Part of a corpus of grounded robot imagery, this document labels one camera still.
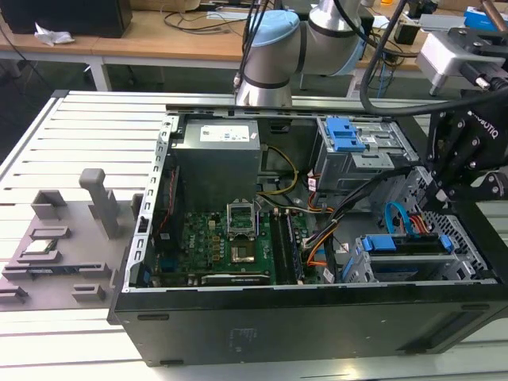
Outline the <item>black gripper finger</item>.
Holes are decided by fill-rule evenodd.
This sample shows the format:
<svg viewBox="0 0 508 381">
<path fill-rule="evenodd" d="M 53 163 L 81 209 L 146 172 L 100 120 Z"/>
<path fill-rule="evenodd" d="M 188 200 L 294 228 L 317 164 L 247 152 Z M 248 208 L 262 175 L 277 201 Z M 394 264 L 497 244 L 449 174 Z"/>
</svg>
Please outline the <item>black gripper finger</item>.
<svg viewBox="0 0 508 381">
<path fill-rule="evenodd" d="M 471 155 L 467 131 L 470 118 L 468 110 L 431 115 L 425 169 L 432 180 L 419 202 L 422 210 L 440 211 L 470 187 L 471 176 L 465 166 Z"/>
<path fill-rule="evenodd" d="M 434 199 L 483 202 L 501 199 L 501 172 L 480 169 L 473 150 L 456 150 L 434 164 Z"/>
</svg>

